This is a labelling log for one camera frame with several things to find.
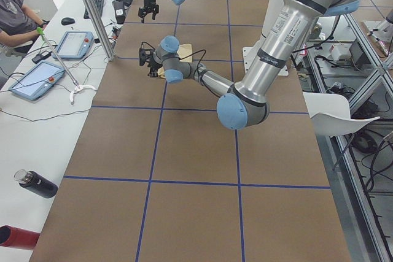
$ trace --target person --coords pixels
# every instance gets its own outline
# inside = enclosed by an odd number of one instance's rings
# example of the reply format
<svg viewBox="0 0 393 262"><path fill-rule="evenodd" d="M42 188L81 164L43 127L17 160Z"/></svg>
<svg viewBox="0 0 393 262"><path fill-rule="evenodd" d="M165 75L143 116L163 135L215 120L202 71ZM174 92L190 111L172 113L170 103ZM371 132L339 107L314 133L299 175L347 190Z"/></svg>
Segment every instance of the person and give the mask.
<svg viewBox="0 0 393 262"><path fill-rule="evenodd" d="M23 0L0 0L0 44L15 47L35 41L39 36L37 28L45 28L47 23ZM27 52L29 48L27 46L18 51Z"/></svg>

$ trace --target metal frame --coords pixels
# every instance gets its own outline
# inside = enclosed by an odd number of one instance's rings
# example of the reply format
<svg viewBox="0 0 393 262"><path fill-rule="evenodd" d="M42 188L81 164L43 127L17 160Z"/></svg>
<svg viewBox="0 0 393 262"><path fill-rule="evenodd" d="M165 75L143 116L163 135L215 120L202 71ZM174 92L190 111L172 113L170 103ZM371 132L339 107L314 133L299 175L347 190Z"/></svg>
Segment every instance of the metal frame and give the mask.
<svg viewBox="0 0 393 262"><path fill-rule="evenodd" d="M360 46L363 48L365 54L375 68L375 70L365 79L364 83L356 90L356 92L351 96L349 100L351 114L353 114L381 84L384 85L389 95L393 98L393 78L387 71L388 69L393 67L393 55L391 55L386 61L382 61L381 58L374 51L373 47L370 45L367 37L357 24L353 16L345 15L344 17L348 22L348 25L351 27L354 35L356 36ZM322 83L323 77L320 77L316 65L312 60L312 56L308 56L308 61L313 69L319 91L325 93L323 86L324 84ZM343 136L338 136L336 137L336 139L340 149L343 150L347 144L347 140ZM375 247L378 258L382 262L389 262L389 253L384 246L384 241L381 237L381 233L374 218L372 208L370 207L368 199L363 192L361 181L356 172L357 170L355 167L355 163L353 162L349 152L346 152L343 158L344 166L351 180L351 185L354 189L357 202L362 209L362 215L367 224L368 232L372 237L373 245Z"/></svg>
<svg viewBox="0 0 393 262"><path fill-rule="evenodd" d="M84 2L85 7L88 11L91 22L93 23L93 26L96 30L96 33L97 33L98 38L101 42L101 45L103 46L103 49L104 49L105 54L108 58L108 61L112 61L115 57L115 53L113 51L111 43L109 42L103 21L101 20L101 16L99 15L99 12L97 9L97 6L96 6L94 0L83 0L83 2Z"/></svg>

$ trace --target label sticker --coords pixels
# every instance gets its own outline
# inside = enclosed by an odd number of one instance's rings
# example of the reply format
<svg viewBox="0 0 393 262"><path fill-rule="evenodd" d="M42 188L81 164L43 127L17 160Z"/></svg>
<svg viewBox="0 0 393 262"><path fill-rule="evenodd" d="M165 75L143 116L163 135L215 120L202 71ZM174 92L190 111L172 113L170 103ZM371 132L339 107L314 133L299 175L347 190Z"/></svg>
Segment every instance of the label sticker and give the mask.
<svg viewBox="0 0 393 262"><path fill-rule="evenodd" d="M281 12L270 33L278 36L281 42L289 46L295 46L307 25L306 20L299 17L291 18L289 13Z"/></svg>

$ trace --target red bottle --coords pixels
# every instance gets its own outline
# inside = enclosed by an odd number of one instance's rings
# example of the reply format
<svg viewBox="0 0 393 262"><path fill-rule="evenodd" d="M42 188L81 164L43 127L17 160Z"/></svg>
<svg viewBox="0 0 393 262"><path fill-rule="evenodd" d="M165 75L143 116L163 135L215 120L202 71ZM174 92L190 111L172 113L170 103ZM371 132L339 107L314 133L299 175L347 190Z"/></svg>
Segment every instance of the red bottle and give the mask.
<svg viewBox="0 0 393 262"><path fill-rule="evenodd" d="M0 246L32 250L37 244L39 233L4 225L0 227Z"/></svg>

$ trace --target metal pole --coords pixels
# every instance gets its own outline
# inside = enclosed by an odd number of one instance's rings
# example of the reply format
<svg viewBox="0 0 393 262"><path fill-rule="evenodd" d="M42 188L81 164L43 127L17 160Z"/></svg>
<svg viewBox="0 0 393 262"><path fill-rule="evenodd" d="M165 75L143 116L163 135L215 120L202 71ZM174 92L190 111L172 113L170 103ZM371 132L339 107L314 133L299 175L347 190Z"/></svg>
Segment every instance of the metal pole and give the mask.
<svg viewBox="0 0 393 262"><path fill-rule="evenodd" d="M101 20L101 16L98 13L97 6L94 0L83 0L83 2L86 6L91 22L93 23L93 26L96 30L99 41L103 46L106 56L108 57L108 61L112 61L115 57L115 53L113 51L111 43L109 42L109 38L106 34L104 24Z"/></svg>
<svg viewBox="0 0 393 262"><path fill-rule="evenodd" d="M52 53L57 57L57 60L59 61L59 63L63 66L64 70L67 72L68 76L70 76L73 84L76 87L80 87L78 80L76 80L76 78L74 77L74 75L71 74L71 72L69 71L69 69L67 68L67 66L64 64L64 61L61 59L61 57L59 56L59 54L57 54L57 51L55 50L55 48L52 46L52 44L50 44L49 40L45 37L45 34L43 32L43 30L41 28L37 29L37 32L41 35L41 38L45 41L45 43L48 45L48 47L50 48L50 50L52 51Z"/></svg>

